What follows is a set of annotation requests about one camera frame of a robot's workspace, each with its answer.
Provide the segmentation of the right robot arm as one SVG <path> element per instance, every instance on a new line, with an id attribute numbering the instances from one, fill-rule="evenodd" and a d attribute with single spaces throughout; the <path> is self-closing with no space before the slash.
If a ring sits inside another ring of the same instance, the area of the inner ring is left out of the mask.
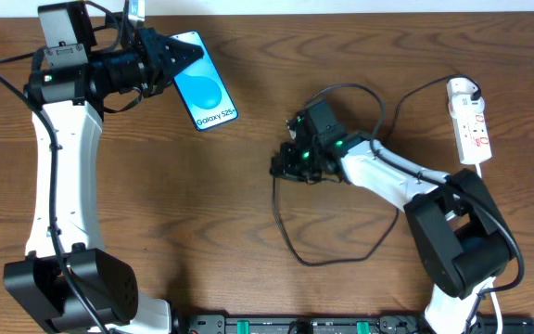
<path id="1" fill-rule="evenodd" d="M 326 180 L 365 188 L 403 212 L 434 283 L 424 319 L 435 333 L 469 333 L 495 278 L 521 252 L 481 178 L 429 170 L 386 149 L 375 135 L 349 133 L 325 101 L 286 123 L 290 140 L 272 158 L 273 179 Z"/>

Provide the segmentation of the blue Samsung Galaxy smartphone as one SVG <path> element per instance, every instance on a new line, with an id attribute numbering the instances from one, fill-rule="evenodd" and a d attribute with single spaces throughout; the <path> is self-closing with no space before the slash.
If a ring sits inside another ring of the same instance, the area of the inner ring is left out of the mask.
<path id="1" fill-rule="evenodd" d="M 201 59 L 174 78 L 175 87 L 196 129 L 206 131 L 237 119 L 238 110 L 200 34 L 191 31 L 172 38 L 197 45 L 203 51 Z"/>

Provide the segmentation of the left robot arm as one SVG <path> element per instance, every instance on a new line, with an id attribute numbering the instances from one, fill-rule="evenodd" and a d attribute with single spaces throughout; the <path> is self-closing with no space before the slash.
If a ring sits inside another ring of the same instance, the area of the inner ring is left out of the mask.
<path id="1" fill-rule="evenodd" d="M 96 208 L 96 157 L 111 94 L 161 94 L 202 58 L 197 45 L 145 26 L 145 5 L 108 12 L 116 31 L 98 48 L 88 3 L 40 6 L 45 44 L 30 53 L 18 90 L 37 137 L 37 184 L 24 258 L 4 268 L 6 291 L 48 333 L 173 333 L 168 302 L 138 288 L 134 270 L 105 250 Z"/>

